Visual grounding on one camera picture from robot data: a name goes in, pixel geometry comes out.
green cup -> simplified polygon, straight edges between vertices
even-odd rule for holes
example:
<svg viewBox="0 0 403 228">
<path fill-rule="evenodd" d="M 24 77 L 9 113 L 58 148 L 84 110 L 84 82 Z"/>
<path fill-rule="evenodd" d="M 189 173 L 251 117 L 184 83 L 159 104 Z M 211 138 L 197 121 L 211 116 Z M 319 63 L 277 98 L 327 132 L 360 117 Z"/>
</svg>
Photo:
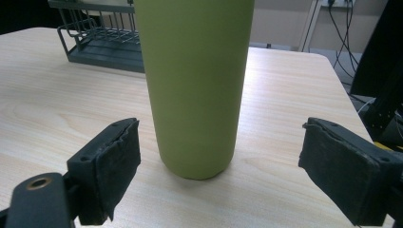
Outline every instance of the green cup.
<svg viewBox="0 0 403 228">
<path fill-rule="evenodd" d="M 135 0 L 145 75 L 166 167 L 216 176 L 237 138 L 254 0 Z"/>
</svg>

